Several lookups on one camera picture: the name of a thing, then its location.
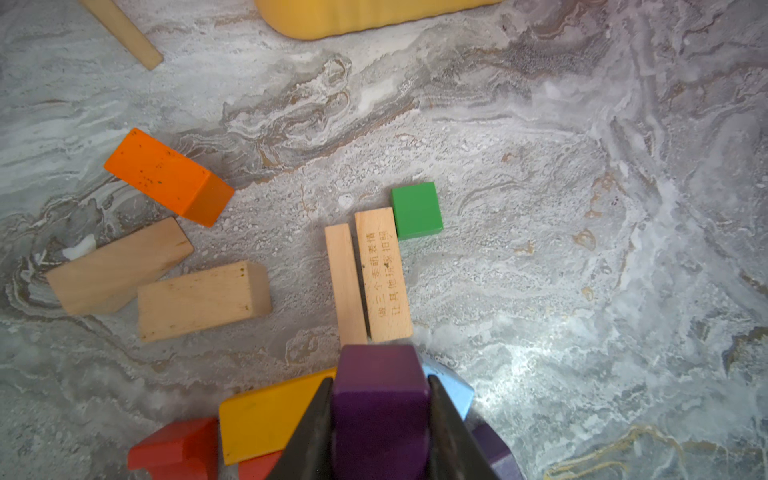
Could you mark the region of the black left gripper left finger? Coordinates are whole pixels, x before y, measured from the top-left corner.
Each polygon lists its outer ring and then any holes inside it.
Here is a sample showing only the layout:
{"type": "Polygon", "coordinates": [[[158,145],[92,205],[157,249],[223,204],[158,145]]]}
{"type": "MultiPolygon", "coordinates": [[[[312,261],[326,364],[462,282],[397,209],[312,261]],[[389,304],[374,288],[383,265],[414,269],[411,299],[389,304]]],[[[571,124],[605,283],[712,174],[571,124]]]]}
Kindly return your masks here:
{"type": "Polygon", "coordinates": [[[267,480],[333,479],[331,462],[333,379],[322,380],[267,480]]]}

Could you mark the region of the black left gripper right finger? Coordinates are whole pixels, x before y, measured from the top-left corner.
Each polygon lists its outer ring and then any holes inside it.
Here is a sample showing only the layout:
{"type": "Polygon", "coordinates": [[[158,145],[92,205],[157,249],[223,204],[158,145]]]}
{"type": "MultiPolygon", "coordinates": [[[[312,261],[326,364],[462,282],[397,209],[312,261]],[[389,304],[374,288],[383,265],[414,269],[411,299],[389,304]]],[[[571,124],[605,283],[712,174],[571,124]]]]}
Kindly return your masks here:
{"type": "Polygon", "coordinates": [[[431,390],[428,478],[497,480],[498,476],[464,425],[440,379],[430,375],[427,381],[431,390]]]}

